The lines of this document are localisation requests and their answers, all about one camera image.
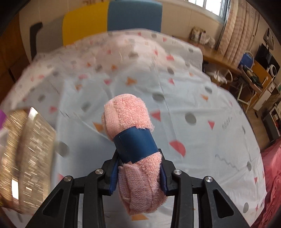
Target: bed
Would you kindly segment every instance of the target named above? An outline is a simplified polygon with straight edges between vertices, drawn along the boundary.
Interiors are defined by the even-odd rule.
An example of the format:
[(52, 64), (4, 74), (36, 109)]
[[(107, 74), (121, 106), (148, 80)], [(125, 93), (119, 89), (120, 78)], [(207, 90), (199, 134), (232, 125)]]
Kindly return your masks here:
[[(165, 158), (190, 176), (214, 177), (252, 225), (266, 198), (260, 150), (236, 99), (211, 83), (202, 60), (200, 49), (155, 30), (99, 33), (37, 53), (0, 109), (32, 106), (56, 129), (53, 189), (64, 176), (85, 176), (112, 157), (115, 146), (101, 124), (103, 105), (134, 94), (148, 108)], [(169, 227), (173, 198), (154, 213), (128, 216), (115, 192), (104, 197), (104, 208), (107, 227)]]

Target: beige curtain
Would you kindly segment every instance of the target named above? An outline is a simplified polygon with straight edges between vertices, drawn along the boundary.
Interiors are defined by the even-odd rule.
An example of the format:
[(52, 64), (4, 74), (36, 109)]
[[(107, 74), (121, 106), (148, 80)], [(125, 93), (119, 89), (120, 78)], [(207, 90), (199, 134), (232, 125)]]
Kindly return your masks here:
[(230, 11), (218, 52), (238, 66), (244, 52), (251, 47), (259, 13), (245, 0), (231, 0)]

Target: desk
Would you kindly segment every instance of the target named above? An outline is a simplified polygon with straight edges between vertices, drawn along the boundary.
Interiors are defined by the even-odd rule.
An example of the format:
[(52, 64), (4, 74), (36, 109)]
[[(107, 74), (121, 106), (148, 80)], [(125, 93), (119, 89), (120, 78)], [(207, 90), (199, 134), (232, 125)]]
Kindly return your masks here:
[(190, 44), (200, 48), (202, 51), (203, 60), (208, 61), (209, 63), (214, 63), (219, 66), (222, 66), (222, 67), (230, 70), (234, 74), (237, 74), (237, 75), (241, 74), (241, 71), (235, 65), (233, 65), (232, 63), (229, 63), (229, 61), (226, 60), (225, 57), (222, 54), (218, 53), (216, 50), (211, 49), (210, 47), (207, 47), (205, 45), (196, 43), (193, 40), (190, 40), (188, 38), (177, 37), (177, 36), (175, 36), (175, 38), (177, 38), (179, 40), (183, 40), (187, 43), (190, 43)]

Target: wooden cabinet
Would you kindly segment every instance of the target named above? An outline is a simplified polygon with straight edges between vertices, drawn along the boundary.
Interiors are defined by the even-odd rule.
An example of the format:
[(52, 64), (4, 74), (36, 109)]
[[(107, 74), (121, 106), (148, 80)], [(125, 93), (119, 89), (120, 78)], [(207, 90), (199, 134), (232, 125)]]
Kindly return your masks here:
[(16, 15), (0, 36), (0, 103), (28, 65)]

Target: rolled towel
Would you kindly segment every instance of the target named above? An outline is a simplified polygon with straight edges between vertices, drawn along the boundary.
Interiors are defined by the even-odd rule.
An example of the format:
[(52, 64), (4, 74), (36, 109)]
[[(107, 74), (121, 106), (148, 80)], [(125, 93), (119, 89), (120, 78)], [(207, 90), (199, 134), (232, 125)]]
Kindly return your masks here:
[[(119, 95), (105, 104), (102, 123), (110, 140), (134, 126), (150, 131), (154, 128), (144, 102), (131, 94)], [(119, 196), (129, 215), (154, 212), (166, 201), (159, 183), (161, 159), (158, 151), (118, 167)]]

